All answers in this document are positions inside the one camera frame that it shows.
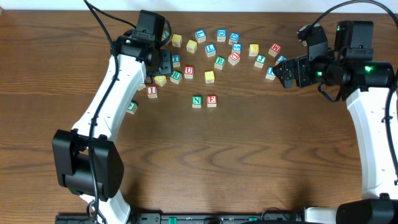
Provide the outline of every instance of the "white backdrop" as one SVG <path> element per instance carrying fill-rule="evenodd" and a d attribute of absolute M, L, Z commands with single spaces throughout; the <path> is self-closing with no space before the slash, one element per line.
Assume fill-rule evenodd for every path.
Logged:
<path fill-rule="evenodd" d="M 89 0 L 102 10 L 211 12 L 324 12 L 344 0 Z M 398 13 L 398 0 L 379 0 Z M 0 0 L 4 9 L 87 10 L 83 0 Z M 377 6 L 352 4 L 335 12 L 383 13 Z"/>

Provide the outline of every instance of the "alphabet cube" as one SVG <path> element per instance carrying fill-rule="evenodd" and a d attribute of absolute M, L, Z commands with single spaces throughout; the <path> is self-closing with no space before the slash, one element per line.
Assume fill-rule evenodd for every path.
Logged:
<path fill-rule="evenodd" d="M 188 41 L 188 43 L 187 43 L 187 52 L 190 52 L 190 53 L 194 54 L 197 51 L 197 48 L 198 48 L 198 43 L 196 43 L 193 40 L 189 40 Z"/>
<path fill-rule="evenodd" d="M 217 56 L 216 61 L 214 62 L 214 67 L 222 70 L 224 67 L 224 64 L 225 64 L 225 58 L 223 58 L 221 56 Z"/>
<path fill-rule="evenodd" d="M 149 98 L 157 98 L 156 86 L 148 86 L 147 87 L 147 95 Z"/>
<path fill-rule="evenodd" d="M 164 75 L 158 75 L 154 78 L 154 80 L 155 80 L 155 83 L 160 85 L 161 87 L 163 87 L 167 82 L 166 76 L 164 76 Z"/>
<path fill-rule="evenodd" d="M 174 71 L 173 75 L 170 76 L 170 81 L 175 84 L 180 84 L 181 79 L 182 79 L 182 73 L 179 71 Z"/>
<path fill-rule="evenodd" d="M 207 107 L 217 107 L 217 96 L 207 96 Z"/>
<path fill-rule="evenodd" d="M 164 39 L 166 39 L 169 35 L 170 35 L 170 33 L 169 33 L 168 30 L 163 31 L 163 34 L 162 34 L 162 41 L 163 41 Z"/>
<path fill-rule="evenodd" d="M 242 52 L 242 44 L 232 44 L 232 52 L 236 52 L 238 54 L 241 54 Z"/>
<path fill-rule="evenodd" d="M 193 66 L 185 66 L 184 77 L 193 78 L 194 71 Z"/>
<path fill-rule="evenodd" d="M 204 30 L 198 30 L 195 32 L 195 38 L 197 39 L 198 43 L 202 43 L 206 41 L 206 33 Z"/>
<path fill-rule="evenodd" d="M 180 56 L 179 55 L 173 55 L 173 67 L 179 67 L 180 65 Z"/>
<path fill-rule="evenodd" d="M 238 43 L 239 40 L 239 34 L 235 34 L 235 33 L 231 33 L 231 35 L 229 36 L 229 45 L 232 45 L 234 43 Z"/>
<path fill-rule="evenodd" d="M 231 65 L 236 65 L 240 60 L 241 56 L 236 52 L 233 52 L 228 57 L 228 61 L 231 63 Z"/>
<path fill-rule="evenodd" d="M 249 56 L 255 57 L 259 54 L 259 45 L 258 44 L 251 44 L 249 47 Z"/>
<path fill-rule="evenodd" d="M 137 111 L 137 108 L 138 108 L 137 103 L 132 101 L 132 102 L 130 102 L 129 106 L 127 107 L 127 112 L 134 114 Z"/>
<path fill-rule="evenodd" d="M 277 45 L 277 44 L 272 44 L 271 48 L 269 49 L 268 53 L 273 56 L 276 57 L 276 55 L 278 55 L 278 53 L 280 52 L 280 50 L 282 49 L 281 46 Z"/>
<path fill-rule="evenodd" d="M 214 72 L 205 72 L 205 83 L 214 83 Z"/>
<path fill-rule="evenodd" d="M 201 96 L 192 97 L 192 108 L 201 108 Z"/>
<path fill-rule="evenodd" d="M 147 86 L 143 83 L 141 86 L 138 87 L 138 91 L 145 89 Z"/>
<path fill-rule="evenodd" d="M 287 58 L 283 55 L 279 56 L 278 60 L 276 60 L 275 65 L 283 62 L 284 60 L 287 60 Z"/>
<path fill-rule="evenodd" d="M 225 42 L 226 41 L 226 30 L 225 29 L 219 29 L 217 31 L 217 41 L 218 42 Z"/>
<path fill-rule="evenodd" d="M 256 62 L 254 63 L 254 66 L 257 68 L 262 68 L 264 64 L 266 63 L 266 58 L 265 56 L 262 55 L 257 55 Z"/>
<path fill-rule="evenodd" d="M 216 46 L 214 44 L 209 44 L 205 48 L 207 57 L 212 57 L 216 55 Z"/>
<path fill-rule="evenodd" d="M 271 66 L 268 67 L 268 69 L 267 69 L 266 79 L 269 79 L 269 80 L 274 80 L 275 79 L 275 74 L 272 71 L 272 67 Z"/>
<path fill-rule="evenodd" d="M 178 34 L 174 34 L 172 38 L 172 45 L 174 47 L 181 47 L 182 45 L 182 36 Z"/>

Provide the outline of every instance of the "wooden tabletop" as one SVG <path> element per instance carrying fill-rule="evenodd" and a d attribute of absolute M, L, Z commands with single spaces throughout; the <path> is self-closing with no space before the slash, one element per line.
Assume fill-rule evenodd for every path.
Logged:
<path fill-rule="evenodd" d="M 111 12 L 136 23 L 138 12 Z M 134 208 L 165 213 L 256 213 L 295 210 L 361 198 L 361 163 L 353 122 L 344 102 L 330 103 L 317 85 L 286 90 L 266 80 L 274 43 L 288 58 L 306 54 L 296 32 L 319 14 L 163 12 L 183 47 L 180 68 L 193 80 L 167 81 L 159 97 L 137 92 L 136 114 L 124 117 L 118 151 L 125 166 L 122 193 Z M 332 14 L 322 20 L 330 46 L 337 22 L 374 22 L 374 60 L 397 66 L 397 31 L 386 15 Z M 103 19 L 116 39 L 129 27 Z M 216 30 L 239 33 L 241 61 L 214 68 L 205 45 L 231 53 Z M 205 43 L 186 51 L 194 32 Z M 248 57 L 259 44 L 263 69 Z M 51 141 L 78 121 L 101 84 L 109 60 L 103 31 L 88 11 L 4 11 L 0 16 L 0 219 L 53 223 L 59 213 L 84 213 L 86 203 L 57 183 Z M 204 72 L 215 71 L 205 84 Z M 329 88 L 331 94 L 336 88 Z M 218 96 L 218 106 L 192 108 L 192 96 Z"/>

